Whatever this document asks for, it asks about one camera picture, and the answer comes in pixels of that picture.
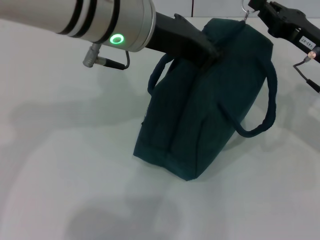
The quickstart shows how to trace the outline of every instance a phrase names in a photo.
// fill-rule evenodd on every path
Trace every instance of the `dark blue handle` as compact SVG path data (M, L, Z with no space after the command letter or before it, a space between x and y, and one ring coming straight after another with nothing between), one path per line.
M165 54L160 59L158 64L155 66L155 69L153 70L153 72L150 76L150 79L149 79L149 83L148 83L148 93L150 95L152 95L152 92L155 89L157 82L159 81L159 78L160 78L162 72L164 71L166 65L168 63L170 63L173 59L174 59L174 57L169 56L168 54Z
M251 130L251 131L244 130L244 128L238 122L237 118L227 109L227 107L222 102L219 102L219 107L222 110L222 112L231 121L235 130L242 137L245 137L245 138L253 138L261 134L262 132L267 131L273 126L273 124L276 121L276 111L277 111L276 96L278 91L278 79L277 79L277 73L276 73L275 67L270 60L266 61L258 58L256 62L259 65L259 67L261 67L262 70L265 71L265 74L267 76L268 88L269 88L268 110L266 112L266 116L262 124L254 130Z

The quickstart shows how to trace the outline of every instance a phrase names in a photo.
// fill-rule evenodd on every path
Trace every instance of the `black stripe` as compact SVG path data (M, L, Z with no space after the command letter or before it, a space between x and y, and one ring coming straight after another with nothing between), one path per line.
M75 26L79 20L83 4L84 4L84 0L77 0L76 1L73 15L70 19L69 24L65 27L65 29L63 31L59 32L58 34L67 35L75 28Z
M195 0L192 0L191 17L194 17L194 7L195 7Z
M83 26L81 27L81 29L78 31L76 35L72 36L72 38L81 38L83 35L87 33L87 31L91 27L92 21L94 20L96 9L97 9L97 0L91 0L88 14L86 15Z
M114 32L116 28L118 18L119 18L119 12L120 12L120 0L115 0L110 25L106 30L105 34L102 36L102 38L96 41L95 44L103 44L105 41L107 41L110 38L111 34Z

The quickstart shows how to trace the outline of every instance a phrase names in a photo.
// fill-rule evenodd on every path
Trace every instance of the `cable connector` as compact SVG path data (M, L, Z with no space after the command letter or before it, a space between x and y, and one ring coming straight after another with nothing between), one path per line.
M317 55L320 55L320 47L318 46L315 47L311 52L309 52L308 56L306 56L302 62L293 65L293 67L300 74L300 76L303 77L303 79L310 87L312 87L317 93L320 93L320 86L314 81L306 78L306 76L298 69L298 66L301 66L302 64L308 63L309 61L315 59Z
M119 70L125 70L129 68L130 66L130 55L128 51L125 51L126 55L126 65L101 57L99 56L101 44L93 43L92 46L89 48L84 60L83 65L85 65L87 68L92 68L94 64L98 64L107 68L112 69L119 69Z

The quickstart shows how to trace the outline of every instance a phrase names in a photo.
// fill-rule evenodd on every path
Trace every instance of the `metal hook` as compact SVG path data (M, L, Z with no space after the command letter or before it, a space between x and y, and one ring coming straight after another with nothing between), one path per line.
M244 1L245 0L241 0L241 7L242 7L242 10L245 12L244 21L247 21L249 15L255 13L256 11L255 10L254 11L246 10L245 6L244 6Z
M248 10L248 11L246 11L246 14L245 14L245 17L244 17L244 20L243 21L247 21L247 19L248 19L248 17L249 17L249 15L250 15L250 11Z

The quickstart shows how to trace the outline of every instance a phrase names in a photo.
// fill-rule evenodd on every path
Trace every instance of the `white surface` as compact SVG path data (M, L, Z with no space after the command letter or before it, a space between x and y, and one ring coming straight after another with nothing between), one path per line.
M158 13L172 17L174 14L191 17L192 0L153 0L153 2Z
M258 19L248 23L266 34ZM320 96L292 68L305 54L290 43L272 38L274 127L235 137L184 182L132 157L161 53L131 54L126 71L88 69L88 42L5 21L0 31L1 240L319 238ZM102 55L125 60L107 47ZM318 63L302 69L320 83ZM262 122L267 99L265 86L247 129Z
M244 2L247 8L249 0ZM290 9L299 9L308 18L320 18L319 0L274 0L273 2ZM244 17L245 15L241 8L241 0L194 0L194 17Z

